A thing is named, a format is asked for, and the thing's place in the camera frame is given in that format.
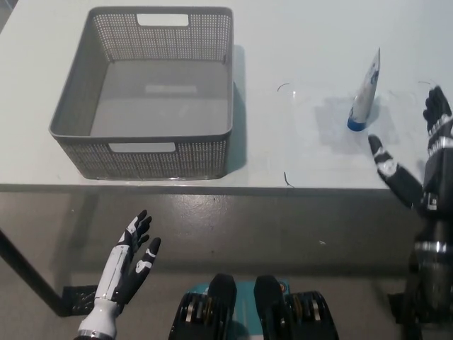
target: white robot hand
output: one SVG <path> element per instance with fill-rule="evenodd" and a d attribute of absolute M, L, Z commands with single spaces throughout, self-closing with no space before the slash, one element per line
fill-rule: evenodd
<path fill-rule="evenodd" d="M 99 281 L 93 311 L 80 324 L 75 340 L 115 339 L 115 319 L 148 276 L 161 244 L 160 238 L 153 239 L 135 270 L 128 274 L 134 254 L 149 240 L 145 233 L 151 216 L 146 216 L 146 210 L 138 214 L 113 247 Z"/>

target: robotic hand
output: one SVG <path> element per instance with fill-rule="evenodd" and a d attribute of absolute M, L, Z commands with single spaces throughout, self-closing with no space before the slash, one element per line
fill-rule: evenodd
<path fill-rule="evenodd" d="M 145 233 L 149 229 L 151 216 L 146 216 L 146 210 L 138 214 L 112 249 L 99 281 L 94 308 L 80 324 L 75 340 L 115 339 L 115 319 L 148 276 L 161 244 L 160 238 L 153 239 L 135 270 L 127 274 L 134 254 L 149 240 L 149 235 Z"/>
<path fill-rule="evenodd" d="M 429 137 L 423 185 L 393 160 L 377 136 L 369 136 L 369 145 L 379 176 L 425 221 L 413 251 L 420 281 L 415 318 L 443 323 L 453 314 L 453 116 L 440 87 L 430 91 L 423 117 Z"/>

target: mesh basket side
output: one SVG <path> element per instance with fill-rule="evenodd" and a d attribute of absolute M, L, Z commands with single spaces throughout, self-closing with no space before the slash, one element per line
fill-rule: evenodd
<path fill-rule="evenodd" d="M 137 15 L 105 13 L 93 17 L 110 61 L 211 60 L 223 62 L 231 39 L 231 17 L 188 14 L 187 27 L 144 27 Z"/>
<path fill-rule="evenodd" d="M 60 99 L 53 132 L 58 135 L 90 135 L 108 60 L 92 23 L 87 24 L 71 74 Z"/>
<path fill-rule="evenodd" d="M 107 144 L 60 144 L 88 179 L 214 179 L 226 174 L 228 141 L 176 143 L 175 152 L 154 154 L 112 152 Z"/>

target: table surface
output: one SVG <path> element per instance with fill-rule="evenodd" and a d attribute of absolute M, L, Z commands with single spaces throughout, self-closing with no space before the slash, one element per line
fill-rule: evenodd
<path fill-rule="evenodd" d="M 90 9 L 167 0 L 21 0 L 0 35 L 0 187 L 381 189 L 375 132 L 419 179 L 430 87 L 453 98 L 450 0 L 175 0 L 234 12 L 235 113 L 229 174 L 213 181 L 90 181 L 48 126 Z M 371 126 L 351 132 L 352 100 L 378 47 Z"/>

